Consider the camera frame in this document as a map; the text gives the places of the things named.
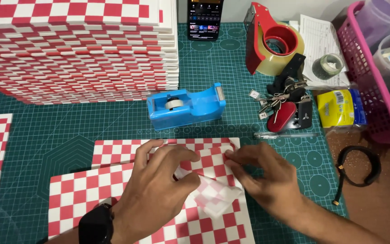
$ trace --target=left hand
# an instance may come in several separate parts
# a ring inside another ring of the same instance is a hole
[[[190,173],[179,181],[172,178],[181,161],[199,161],[184,147],[158,148],[147,164],[147,154],[163,140],[150,140],[140,146],[129,182],[121,199],[111,208],[114,214],[112,244],[133,244],[158,231],[180,213],[189,193],[200,185],[199,176]]]

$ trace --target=phone screen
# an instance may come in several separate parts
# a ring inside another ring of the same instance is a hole
[[[188,0],[188,38],[216,40],[224,0]]]

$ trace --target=cutting mat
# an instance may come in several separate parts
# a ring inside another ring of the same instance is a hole
[[[240,137],[242,145],[257,143],[253,133],[266,131],[266,121],[258,119],[259,104],[248,93],[264,91],[273,77],[247,72],[243,24],[222,24],[216,42],[189,41],[185,29],[179,25],[180,88],[199,92],[220,82],[227,107],[219,121],[155,131],[145,101],[35,106],[0,93],[0,114],[14,114],[0,181],[0,244],[46,241],[49,179],[89,169],[96,140]],[[301,132],[323,135],[315,112],[313,124]],[[343,198],[339,207],[331,204],[338,179],[324,136],[268,143],[297,167],[301,192],[339,215],[348,215]],[[248,170],[262,174],[259,169]],[[257,243],[311,243],[246,198]]]

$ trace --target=black hair tie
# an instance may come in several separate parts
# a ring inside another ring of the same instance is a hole
[[[347,154],[351,151],[360,151],[365,153],[365,155],[368,157],[371,163],[371,172],[365,178],[364,182],[361,184],[354,183],[345,174],[345,169],[343,165],[345,162],[345,158],[347,157]],[[339,205],[339,198],[341,197],[344,179],[347,180],[347,182],[350,183],[350,185],[356,187],[365,187],[371,185],[374,181],[376,181],[377,178],[379,178],[380,173],[382,172],[382,165],[380,163],[379,156],[375,154],[373,151],[371,151],[369,148],[362,147],[362,146],[348,146],[342,149],[338,155],[338,163],[336,165],[336,168],[338,169],[339,172],[339,185],[338,185],[338,191],[336,192],[335,199],[332,201],[332,204],[335,206]]]

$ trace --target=packing tape roll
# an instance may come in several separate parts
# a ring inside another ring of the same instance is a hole
[[[166,109],[178,108],[178,107],[182,107],[182,106],[183,106],[182,100],[172,100],[172,101],[165,103]]]
[[[264,75],[279,75],[282,70],[285,68],[285,66],[290,62],[291,58],[293,58],[295,53],[300,53],[303,55],[303,50],[305,49],[305,44],[303,43],[303,38],[300,36],[299,32],[296,31],[291,25],[287,25],[284,22],[277,22],[280,25],[285,25],[289,27],[291,30],[293,30],[297,36],[297,48],[296,50],[287,56],[277,56],[273,53],[269,52],[264,47],[264,33],[260,26],[258,26],[258,50],[262,55],[266,57],[260,65],[258,65],[257,71],[264,74]]]

